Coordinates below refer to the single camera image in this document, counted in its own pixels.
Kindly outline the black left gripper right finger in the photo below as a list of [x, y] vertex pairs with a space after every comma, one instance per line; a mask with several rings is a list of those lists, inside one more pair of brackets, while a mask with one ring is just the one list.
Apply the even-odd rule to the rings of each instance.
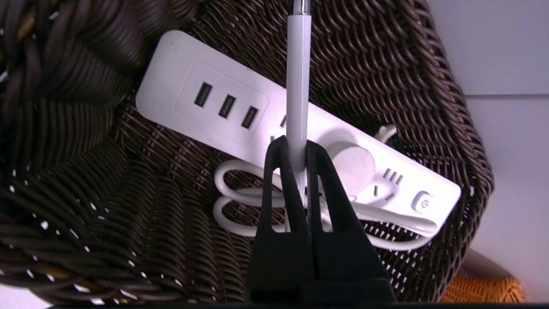
[[300, 297], [307, 304], [395, 303], [389, 276], [357, 219], [327, 151], [306, 150], [308, 222], [314, 278]]

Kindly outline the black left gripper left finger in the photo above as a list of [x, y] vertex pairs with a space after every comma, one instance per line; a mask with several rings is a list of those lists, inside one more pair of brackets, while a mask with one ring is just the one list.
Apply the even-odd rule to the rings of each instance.
[[[272, 224], [275, 170], [281, 173], [283, 206], [290, 224], [288, 232], [275, 231]], [[259, 222], [245, 280], [247, 301], [299, 303], [304, 285], [312, 279], [310, 231], [290, 164], [287, 139], [282, 136], [267, 148]]]

